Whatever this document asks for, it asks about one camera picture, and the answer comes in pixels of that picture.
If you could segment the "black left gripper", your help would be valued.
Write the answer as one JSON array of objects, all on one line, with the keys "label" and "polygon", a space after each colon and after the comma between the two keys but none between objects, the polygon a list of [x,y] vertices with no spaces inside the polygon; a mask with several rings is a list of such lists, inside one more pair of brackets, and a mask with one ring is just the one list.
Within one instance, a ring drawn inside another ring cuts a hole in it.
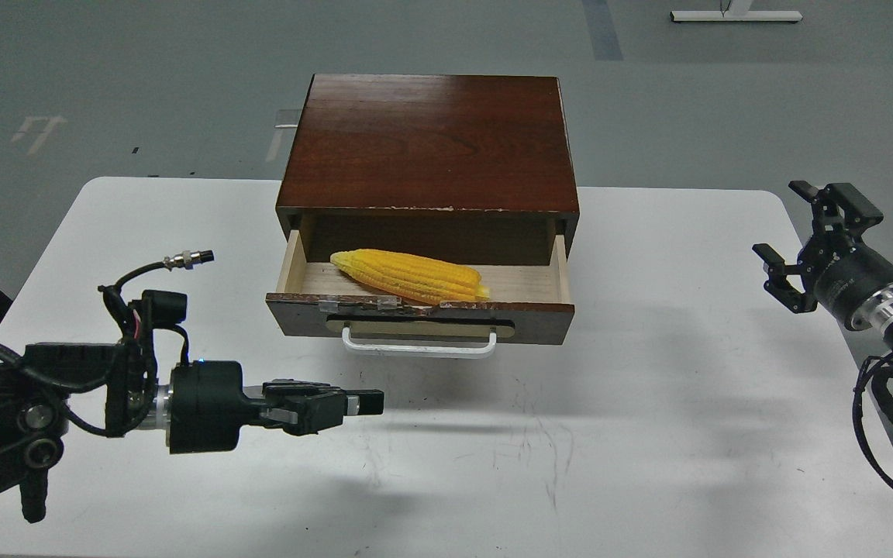
[{"label": "black left gripper", "polygon": [[385,392],[348,390],[331,384],[275,379],[262,384],[268,408],[243,392],[236,361],[178,365],[171,371],[171,453],[233,451],[244,426],[280,428],[292,436],[341,426],[347,416],[380,415]]}]

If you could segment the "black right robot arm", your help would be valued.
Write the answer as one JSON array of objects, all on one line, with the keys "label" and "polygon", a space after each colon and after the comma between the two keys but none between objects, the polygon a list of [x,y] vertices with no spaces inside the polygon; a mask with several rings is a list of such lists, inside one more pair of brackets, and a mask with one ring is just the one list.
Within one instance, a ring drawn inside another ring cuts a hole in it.
[{"label": "black right robot arm", "polygon": [[[848,331],[878,331],[893,352],[893,264],[862,236],[883,213],[850,183],[816,188],[790,181],[812,210],[812,235],[794,263],[766,243],[753,251],[764,261],[764,290],[793,313],[822,306]],[[893,364],[887,365],[893,377]]]}]

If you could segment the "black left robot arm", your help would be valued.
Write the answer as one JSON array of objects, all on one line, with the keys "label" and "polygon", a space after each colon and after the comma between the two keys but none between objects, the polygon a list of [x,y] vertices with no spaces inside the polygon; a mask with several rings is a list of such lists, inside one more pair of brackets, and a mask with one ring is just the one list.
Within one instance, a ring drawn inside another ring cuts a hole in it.
[{"label": "black left robot arm", "polygon": [[47,474],[64,455],[68,427],[119,438],[160,429],[172,453],[233,451],[244,426],[316,434],[350,416],[380,415],[381,390],[274,379],[244,386],[235,361],[189,360],[187,297],[123,286],[159,269],[192,269],[210,250],[184,251],[136,268],[99,292],[118,342],[34,343],[22,354],[0,345],[0,494],[20,488],[29,523],[46,515]]}]

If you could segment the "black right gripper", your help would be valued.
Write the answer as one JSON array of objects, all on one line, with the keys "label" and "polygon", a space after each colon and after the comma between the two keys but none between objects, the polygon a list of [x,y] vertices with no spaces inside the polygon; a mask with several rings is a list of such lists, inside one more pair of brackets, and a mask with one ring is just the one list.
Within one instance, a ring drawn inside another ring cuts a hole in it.
[{"label": "black right gripper", "polygon": [[[858,311],[878,292],[893,291],[893,263],[862,240],[866,230],[883,222],[883,213],[851,183],[817,188],[796,180],[789,188],[812,210],[812,235],[798,255],[803,274],[771,245],[753,244],[767,273],[764,290],[791,313],[812,313],[819,304],[850,331],[869,328]],[[791,285],[789,276],[802,276],[805,292]]]}]

